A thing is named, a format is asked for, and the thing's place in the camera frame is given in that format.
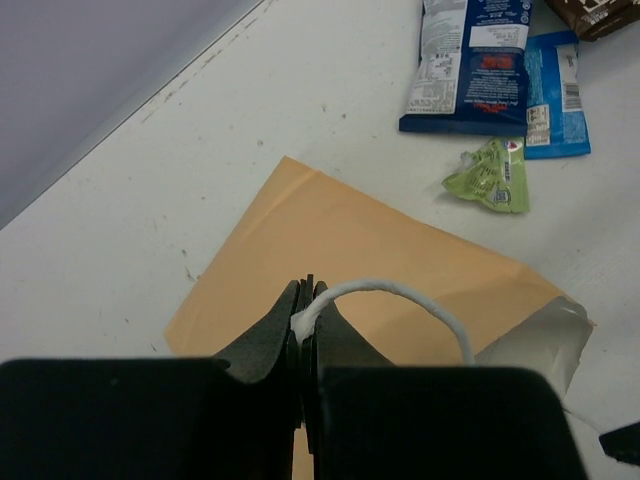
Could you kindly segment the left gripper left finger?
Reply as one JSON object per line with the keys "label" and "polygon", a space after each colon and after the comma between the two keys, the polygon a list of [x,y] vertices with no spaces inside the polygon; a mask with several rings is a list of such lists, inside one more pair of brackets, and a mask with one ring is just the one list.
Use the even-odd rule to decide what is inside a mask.
{"label": "left gripper left finger", "polygon": [[257,323],[214,355],[228,383],[215,394],[216,476],[290,479],[300,408],[290,319],[300,282],[285,287]]}

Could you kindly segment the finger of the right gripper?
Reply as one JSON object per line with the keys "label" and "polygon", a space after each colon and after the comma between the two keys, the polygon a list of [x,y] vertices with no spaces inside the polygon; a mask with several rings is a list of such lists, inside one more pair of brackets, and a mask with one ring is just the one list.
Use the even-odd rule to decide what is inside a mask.
{"label": "finger of the right gripper", "polygon": [[640,424],[632,424],[599,436],[603,452],[622,463],[640,463]]}

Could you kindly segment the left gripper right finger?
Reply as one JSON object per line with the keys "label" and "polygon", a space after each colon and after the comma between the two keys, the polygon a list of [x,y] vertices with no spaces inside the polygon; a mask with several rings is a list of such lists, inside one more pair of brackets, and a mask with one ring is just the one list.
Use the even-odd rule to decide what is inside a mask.
{"label": "left gripper right finger", "polygon": [[321,479],[322,434],[319,374],[325,367],[393,367],[339,312],[335,301],[324,307],[313,331],[302,343],[302,421],[306,429],[310,470]]}

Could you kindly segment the brown paper bag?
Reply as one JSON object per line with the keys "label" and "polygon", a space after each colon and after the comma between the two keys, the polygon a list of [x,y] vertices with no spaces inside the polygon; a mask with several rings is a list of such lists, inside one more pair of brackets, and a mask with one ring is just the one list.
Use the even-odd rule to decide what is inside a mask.
{"label": "brown paper bag", "polygon": [[593,326],[528,266],[424,225],[283,159],[176,312],[173,352],[221,367],[205,398],[195,476],[216,476],[214,355],[300,282],[290,332],[299,426],[292,478],[313,479],[302,343],[341,315],[393,367],[319,374],[321,479],[583,479],[560,396]]}

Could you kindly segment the green small snack packet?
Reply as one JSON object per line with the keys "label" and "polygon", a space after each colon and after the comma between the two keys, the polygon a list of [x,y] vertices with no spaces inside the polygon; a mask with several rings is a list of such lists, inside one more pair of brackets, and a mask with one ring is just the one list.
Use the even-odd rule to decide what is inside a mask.
{"label": "green small snack packet", "polygon": [[460,155],[460,167],[442,185],[459,199],[497,213],[525,214],[530,199],[522,137],[493,138]]}

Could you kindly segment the dark blue snack bag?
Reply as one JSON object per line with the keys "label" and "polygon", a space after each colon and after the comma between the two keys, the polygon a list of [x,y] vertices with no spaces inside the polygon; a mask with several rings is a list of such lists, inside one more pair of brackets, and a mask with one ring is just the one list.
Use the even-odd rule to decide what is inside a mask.
{"label": "dark blue snack bag", "polygon": [[523,137],[530,1],[424,1],[404,133]]}

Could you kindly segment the light blue snack packet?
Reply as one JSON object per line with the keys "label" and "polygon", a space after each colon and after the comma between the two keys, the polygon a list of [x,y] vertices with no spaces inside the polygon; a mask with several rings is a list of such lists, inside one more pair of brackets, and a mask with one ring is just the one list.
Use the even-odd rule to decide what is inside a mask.
{"label": "light blue snack packet", "polygon": [[529,75],[524,155],[558,159],[591,152],[578,84],[579,40],[571,31],[533,36],[525,50]]}

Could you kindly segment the brown Kettle chips bag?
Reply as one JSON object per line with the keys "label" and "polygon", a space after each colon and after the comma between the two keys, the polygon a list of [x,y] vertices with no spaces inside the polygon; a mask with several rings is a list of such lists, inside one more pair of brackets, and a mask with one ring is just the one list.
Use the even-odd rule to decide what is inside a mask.
{"label": "brown Kettle chips bag", "polygon": [[546,0],[582,41],[594,42],[639,20],[635,0]]}

